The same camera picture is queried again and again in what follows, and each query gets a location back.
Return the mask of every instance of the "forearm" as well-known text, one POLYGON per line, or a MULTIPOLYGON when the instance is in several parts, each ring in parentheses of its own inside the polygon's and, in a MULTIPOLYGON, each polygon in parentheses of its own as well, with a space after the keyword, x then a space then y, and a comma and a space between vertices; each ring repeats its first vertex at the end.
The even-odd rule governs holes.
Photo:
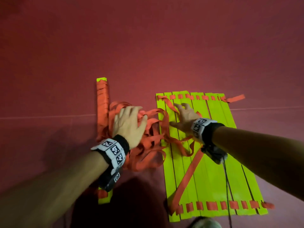
POLYGON ((1 195, 0 227, 45 227, 74 203, 108 167, 97 152, 1 195))
POLYGON ((212 142, 256 175, 304 200, 304 145, 292 139, 219 127, 212 142))

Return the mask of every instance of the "black cable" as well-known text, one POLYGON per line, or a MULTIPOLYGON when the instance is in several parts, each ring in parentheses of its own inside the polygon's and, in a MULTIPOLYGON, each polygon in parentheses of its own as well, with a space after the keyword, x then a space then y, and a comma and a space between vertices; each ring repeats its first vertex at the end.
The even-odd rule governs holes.
POLYGON ((232 221, 231 221, 231 214, 230 214, 230 209, 229 209, 229 196, 228 196, 228 176, 227 176, 227 171, 226 171, 226 163, 225 163, 225 158, 223 156, 224 160, 224 171, 225 171, 225 176, 226 176, 226 196, 227 196, 227 207, 228 207, 228 218, 229 218, 229 226, 232 228, 232 221))

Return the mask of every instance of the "person's left arm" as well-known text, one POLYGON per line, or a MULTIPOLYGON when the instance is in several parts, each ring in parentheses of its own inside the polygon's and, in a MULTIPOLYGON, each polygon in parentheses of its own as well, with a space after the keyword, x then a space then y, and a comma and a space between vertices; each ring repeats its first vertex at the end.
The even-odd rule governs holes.
MULTIPOLYGON (((130 149, 144 133, 147 116, 137 126, 140 107, 127 107, 115 117, 113 136, 124 137, 130 149)), ((107 168, 97 151, 72 164, 42 174, 0 195, 0 227, 47 227, 62 216, 89 185, 107 168)))

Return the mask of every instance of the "person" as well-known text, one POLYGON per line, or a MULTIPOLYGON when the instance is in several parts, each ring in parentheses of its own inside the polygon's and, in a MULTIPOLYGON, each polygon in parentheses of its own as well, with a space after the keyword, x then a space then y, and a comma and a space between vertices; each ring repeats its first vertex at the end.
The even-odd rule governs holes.
MULTIPOLYGON (((175 104, 175 106, 180 112, 180 122, 170 122, 170 125, 187 134, 194 134, 193 124, 199 120, 199 116, 188 104, 175 104)), ((144 133, 147 116, 143 117, 141 125, 138 126, 137 115, 140 109, 141 107, 138 106, 128 106, 121 109, 115 117, 112 141, 115 142, 117 138, 122 143, 119 146, 121 154, 123 149, 128 149, 125 150, 127 153, 135 148, 144 133)), ((229 128, 215 122, 209 124, 211 125, 209 130, 205 129, 199 136, 200 142, 206 143, 209 140, 256 175, 304 200, 302 191, 304 144, 302 142, 229 128)), ((95 148, 61 169, 44 173, 2 193, 0 227, 50 226, 105 171, 108 169, 115 171, 114 164, 111 166, 111 162, 107 159, 102 151, 95 148)))

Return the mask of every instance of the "wrist-mounted device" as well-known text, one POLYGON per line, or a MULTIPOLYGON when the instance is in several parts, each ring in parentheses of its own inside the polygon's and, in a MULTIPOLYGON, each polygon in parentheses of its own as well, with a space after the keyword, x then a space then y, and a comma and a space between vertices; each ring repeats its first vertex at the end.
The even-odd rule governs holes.
POLYGON ((221 164, 227 159, 227 153, 212 142, 214 131, 221 126, 225 125, 208 118, 199 118, 193 122, 191 127, 193 135, 203 141, 204 146, 201 148, 201 151, 207 154, 216 164, 221 164))
POLYGON ((109 192, 120 177, 119 169, 123 166, 126 155, 130 151, 129 144, 124 137, 116 135, 112 139, 103 140, 91 150, 99 152, 109 164, 109 167, 98 178, 99 187, 109 192))

